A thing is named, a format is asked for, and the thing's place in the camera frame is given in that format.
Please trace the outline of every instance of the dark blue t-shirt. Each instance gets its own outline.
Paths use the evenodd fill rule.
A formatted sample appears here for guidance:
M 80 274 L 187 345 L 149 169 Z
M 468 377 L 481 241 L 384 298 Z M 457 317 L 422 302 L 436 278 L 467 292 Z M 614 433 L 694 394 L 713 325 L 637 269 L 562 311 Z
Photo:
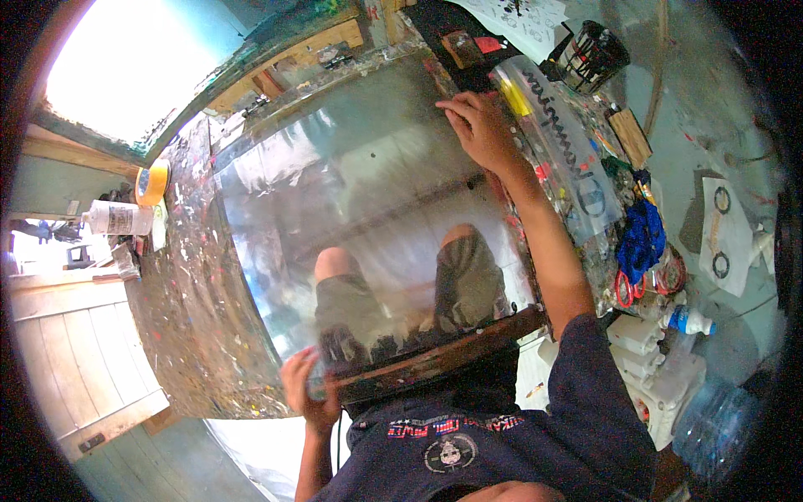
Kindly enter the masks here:
M 429 500 L 445 488 L 536 481 L 568 500 L 645 500 L 657 455 L 605 334 L 591 315 L 566 327 L 549 376 L 550 413 L 518 410 L 493 385 L 485 411 L 457 390 L 398 399 L 357 417 L 351 456 L 313 500 Z M 488 413 L 494 410 L 508 413 Z

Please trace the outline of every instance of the black circle drawing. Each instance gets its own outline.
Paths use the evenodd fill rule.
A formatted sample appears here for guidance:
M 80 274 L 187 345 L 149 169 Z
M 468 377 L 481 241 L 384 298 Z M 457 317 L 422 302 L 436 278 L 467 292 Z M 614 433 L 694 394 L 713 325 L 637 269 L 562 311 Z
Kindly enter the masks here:
M 731 195 L 724 186 L 717 187 L 714 192 L 714 207 L 722 214 L 731 210 Z
M 714 255 L 714 259 L 711 261 L 711 269 L 714 271 L 714 275 L 720 279 L 727 277 L 728 273 L 731 271 L 731 260 L 728 258 L 728 255 L 722 251 Z

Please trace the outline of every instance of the glass sheet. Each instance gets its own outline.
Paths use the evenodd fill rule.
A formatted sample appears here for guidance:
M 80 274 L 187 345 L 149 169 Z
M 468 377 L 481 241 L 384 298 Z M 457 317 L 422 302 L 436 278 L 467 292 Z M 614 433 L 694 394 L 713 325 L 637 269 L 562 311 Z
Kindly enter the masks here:
M 532 302 L 507 212 L 438 99 L 421 56 L 405 56 L 257 124 L 218 173 L 282 360 L 318 344 L 354 374 Z

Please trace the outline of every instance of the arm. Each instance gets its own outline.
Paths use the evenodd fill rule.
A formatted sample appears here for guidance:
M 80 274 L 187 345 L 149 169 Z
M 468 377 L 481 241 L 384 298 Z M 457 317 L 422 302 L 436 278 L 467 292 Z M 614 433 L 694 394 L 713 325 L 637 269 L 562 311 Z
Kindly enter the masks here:
M 313 401 L 307 394 L 307 378 L 316 361 L 318 353 L 313 352 L 313 347 L 307 347 L 287 359 L 281 371 L 287 404 L 307 421 L 296 500 L 311 499 L 332 480 L 330 442 L 332 426 L 340 417 L 340 402 L 329 384 L 326 385 L 326 401 Z
M 563 222 L 532 166 L 513 145 L 501 113 L 490 100 L 463 92 L 436 106 L 446 110 L 463 149 L 499 177 L 516 204 L 554 336 L 560 340 L 572 319 L 594 312 L 591 287 Z
M 307 424 L 299 483 L 296 487 L 297 501 L 310 500 L 332 480 L 331 440 L 331 427 L 326 431 L 318 431 Z

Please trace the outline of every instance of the blue cloth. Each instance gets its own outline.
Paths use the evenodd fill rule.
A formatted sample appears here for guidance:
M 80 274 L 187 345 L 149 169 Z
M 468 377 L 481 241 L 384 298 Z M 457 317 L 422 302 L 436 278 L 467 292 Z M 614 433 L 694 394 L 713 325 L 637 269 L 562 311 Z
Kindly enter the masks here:
M 666 234 L 658 208 L 640 198 L 627 208 L 625 235 L 616 254 L 619 268 L 630 284 L 637 284 L 644 272 L 661 259 L 665 246 Z

